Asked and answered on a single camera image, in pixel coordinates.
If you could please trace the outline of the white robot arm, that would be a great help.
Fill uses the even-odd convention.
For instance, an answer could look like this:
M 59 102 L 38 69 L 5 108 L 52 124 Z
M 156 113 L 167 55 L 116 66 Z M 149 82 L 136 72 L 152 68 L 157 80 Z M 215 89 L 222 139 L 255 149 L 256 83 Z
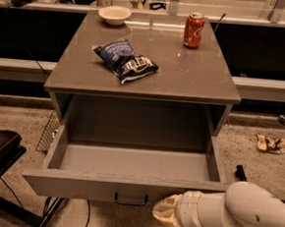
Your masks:
M 160 200 L 152 215 L 171 227 L 285 227 L 285 203 L 251 182 L 223 193 L 187 191 Z

